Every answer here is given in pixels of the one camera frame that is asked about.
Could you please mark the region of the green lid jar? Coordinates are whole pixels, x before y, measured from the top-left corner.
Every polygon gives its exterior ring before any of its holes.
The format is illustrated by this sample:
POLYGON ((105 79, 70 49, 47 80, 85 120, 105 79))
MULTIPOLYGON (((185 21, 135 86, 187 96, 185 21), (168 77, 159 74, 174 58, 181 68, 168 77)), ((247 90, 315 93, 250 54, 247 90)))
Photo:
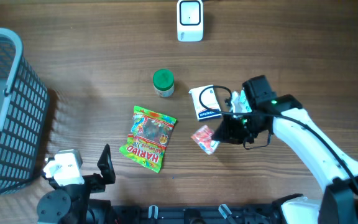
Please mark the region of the green lid jar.
POLYGON ((166 98, 173 94, 175 89, 175 80, 173 73, 170 70, 157 70, 153 75, 152 82, 158 96, 166 98))

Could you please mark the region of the small red snack packet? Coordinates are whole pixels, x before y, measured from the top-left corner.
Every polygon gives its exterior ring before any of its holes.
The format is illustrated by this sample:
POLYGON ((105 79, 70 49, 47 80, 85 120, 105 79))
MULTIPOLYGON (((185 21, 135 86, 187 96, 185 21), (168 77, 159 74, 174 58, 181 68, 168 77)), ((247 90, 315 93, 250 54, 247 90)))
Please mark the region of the small red snack packet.
POLYGON ((207 125, 204 125, 199 128, 191 138, 207 155, 212 155, 220 144, 219 141, 212 140, 213 134, 214 131, 207 125))

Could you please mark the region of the Haribo gummy candy bag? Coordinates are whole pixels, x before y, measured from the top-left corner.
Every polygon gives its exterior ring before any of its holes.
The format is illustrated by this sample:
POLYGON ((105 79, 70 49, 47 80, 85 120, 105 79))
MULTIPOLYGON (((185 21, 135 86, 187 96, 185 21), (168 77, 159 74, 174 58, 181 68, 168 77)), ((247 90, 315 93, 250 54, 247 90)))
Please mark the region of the Haribo gummy candy bag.
POLYGON ((141 166, 159 173, 177 122, 176 118, 134 106, 133 125, 120 153, 141 166))

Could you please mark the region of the white blue plaster box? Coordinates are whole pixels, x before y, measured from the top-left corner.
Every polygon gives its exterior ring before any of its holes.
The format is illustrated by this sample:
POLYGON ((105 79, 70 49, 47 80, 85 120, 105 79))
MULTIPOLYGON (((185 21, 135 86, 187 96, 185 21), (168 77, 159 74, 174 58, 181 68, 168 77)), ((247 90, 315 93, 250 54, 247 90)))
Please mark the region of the white blue plaster box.
POLYGON ((200 99, 201 99, 203 104, 208 108, 218 111, 221 110, 216 98, 216 94, 213 89, 213 85, 206 85, 197 88, 192 88, 189 91, 189 94, 192 97, 196 118, 198 121, 206 121, 208 119, 215 119, 221 117, 220 113, 207 110, 200 103, 200 99))

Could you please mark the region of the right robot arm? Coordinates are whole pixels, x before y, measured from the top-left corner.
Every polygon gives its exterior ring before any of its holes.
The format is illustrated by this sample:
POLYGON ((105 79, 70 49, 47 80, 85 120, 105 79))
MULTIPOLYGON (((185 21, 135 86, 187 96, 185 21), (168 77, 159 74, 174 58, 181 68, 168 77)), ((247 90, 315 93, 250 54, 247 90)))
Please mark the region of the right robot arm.
POLYGON ((261 75, 244 82, 226 103, 230 110, 223 112, 212 139, 245 146, 268 131, 293 150, 323 191, 320 201, 303 194, 274 201, 265 222, 358 223, 358 162, 315 125, 294 96, 277 96, 261 75))

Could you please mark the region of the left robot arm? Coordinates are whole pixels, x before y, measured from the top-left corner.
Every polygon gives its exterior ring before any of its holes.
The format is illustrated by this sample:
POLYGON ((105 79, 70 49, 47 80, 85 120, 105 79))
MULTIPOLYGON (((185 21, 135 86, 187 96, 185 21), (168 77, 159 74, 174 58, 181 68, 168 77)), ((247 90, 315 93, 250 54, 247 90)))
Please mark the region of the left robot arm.
POLYGON ((42 177, 53 190, 37 205, 38 223, 120 223, 109 200, 91 199, 114 184, 116 175, 111 161, 110 146, 106 144, 97 162, 100 173, 81 175, 83 160, 79 150, 58 151, 47 159, 42 177))

